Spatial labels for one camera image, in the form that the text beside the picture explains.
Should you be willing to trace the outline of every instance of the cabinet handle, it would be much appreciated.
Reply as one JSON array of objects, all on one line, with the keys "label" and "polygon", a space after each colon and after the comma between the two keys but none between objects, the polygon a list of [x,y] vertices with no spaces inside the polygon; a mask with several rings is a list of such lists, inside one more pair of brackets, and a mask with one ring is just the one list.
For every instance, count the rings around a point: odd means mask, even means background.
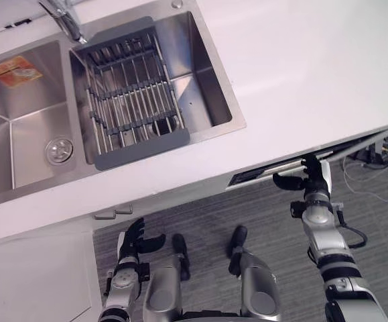
[{"label": "cabinet handle", "polygon": [[95,220],[113,220],[116,219],[116,215],[132,215],[133,214],[133,205],[129,206],[129,210],[114,210],[111,216],[97,216],[94,215]]}]

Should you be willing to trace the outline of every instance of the drain strainer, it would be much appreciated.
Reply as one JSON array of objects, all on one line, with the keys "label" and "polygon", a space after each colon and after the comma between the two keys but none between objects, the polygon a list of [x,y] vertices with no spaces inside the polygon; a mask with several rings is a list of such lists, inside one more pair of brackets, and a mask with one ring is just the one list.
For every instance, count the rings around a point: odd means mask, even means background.
[{"label": "drain strainer", "polygon": [[67,161],[73,153],[73,143],[64,138],[56,138],[45,149],[46,160],[54,166]]}]

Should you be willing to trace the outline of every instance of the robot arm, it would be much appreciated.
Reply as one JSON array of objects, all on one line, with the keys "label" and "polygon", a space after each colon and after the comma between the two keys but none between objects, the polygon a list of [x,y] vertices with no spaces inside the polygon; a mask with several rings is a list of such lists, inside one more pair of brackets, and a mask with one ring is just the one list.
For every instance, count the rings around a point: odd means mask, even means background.
[{"label": "robot arm", "polygon": [[149,264],[139,261],[139,254],[159,250],[166,242],[160,235],[143,239],[145,222],[138,219],[118,238],[118,262],[107,278],[107,296],[99,322],[128,322],[135,300],[140,295],[141,283],[149,280]]},{"label": "robot arm", "polygon": [[292,217],[302,220],[317,268],[324,281],[331,322],[388,322],[383,309],[359,272],[349,246],[334,224],[330,204],[329,163],[306,156],[302,164],[308,178],[274,174],[274,183],[285,190],[304,190],[304,201],[291,203]]}]

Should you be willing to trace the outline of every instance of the kitchen countertop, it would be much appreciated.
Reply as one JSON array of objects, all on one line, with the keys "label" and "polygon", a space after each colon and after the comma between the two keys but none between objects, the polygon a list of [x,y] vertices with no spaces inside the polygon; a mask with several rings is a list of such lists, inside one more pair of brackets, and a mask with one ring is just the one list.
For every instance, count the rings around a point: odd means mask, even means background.
[{"label": "kitchen countertop", "polygon": [[[145,2],[76,11],[85,23]],[[198,5],[246,128],[2,203],[0,238],[388,127],[388,1]],[[2,32],[0,54],[56,32],[49,17]]]}]

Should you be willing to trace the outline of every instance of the dish drying rack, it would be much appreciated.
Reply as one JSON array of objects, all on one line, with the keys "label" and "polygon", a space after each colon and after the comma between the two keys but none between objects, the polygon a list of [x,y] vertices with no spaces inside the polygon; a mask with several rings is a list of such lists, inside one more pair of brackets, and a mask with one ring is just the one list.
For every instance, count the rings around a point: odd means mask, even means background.
[{"label": "dish drying rack", "polygon": [[189,143],[150,17],[98,33],[74,52],[85,67],[97,169]]}]

